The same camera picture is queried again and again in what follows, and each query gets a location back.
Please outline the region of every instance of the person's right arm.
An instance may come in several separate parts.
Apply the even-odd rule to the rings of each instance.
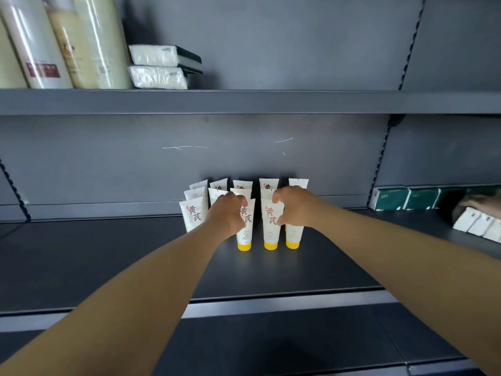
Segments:
[[[275,191],[279,224],[328,237],[487,375],[501,374],[501,261],[322,203],[298,186]]]

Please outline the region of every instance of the forearm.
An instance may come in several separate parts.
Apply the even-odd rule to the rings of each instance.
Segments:
[[[501,373],[500,261],[325,204],[311,226],[484,372]]]
[[[7,374],[150,374],[224,239],[203,224],[98,289],[0,367]]]

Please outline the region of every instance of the person's left arm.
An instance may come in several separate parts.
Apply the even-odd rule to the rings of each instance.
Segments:
[[[219,197],[203,224],[104,284],[0,376],[151,374],[217,247],[245,227],[242,205],[243,196]]]

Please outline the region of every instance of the plastic-wrapped package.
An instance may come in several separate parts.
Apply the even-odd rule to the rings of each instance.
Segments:
[[[0,18],[0,88],[27,88],[9,35]]]
[[[178,67],[129,66],[129,71],[137,88],[188,89],[183,70]]]
[[[47,1],[47,14],[73,85],[76,88],[99,88],[97,68],[92,62],[89,43],[73,0]]]
[[[113,0],[73,0],[89,41],[101,89],[128,89],[129,56]]]
[[[178,46],[132,44],[129,49],[134,64],[179,67],[189,73],[202,74],[202,58]]]
[[[3,19],[31,88],[73,88],[41,0],[0,0]]]

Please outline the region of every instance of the white bottle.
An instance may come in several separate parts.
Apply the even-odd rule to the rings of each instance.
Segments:
[[[76,88],[99,88],[97,69],[73,0],[49,0],[47,14]]]
[[[5,24],[31,88],[73,88],[41,0],[0,0]]]
[[[132,88],[120,15],[113,0],[74,0],[101,89]]]
[[[0,88],[27,88],[9,35],[0,18]]]

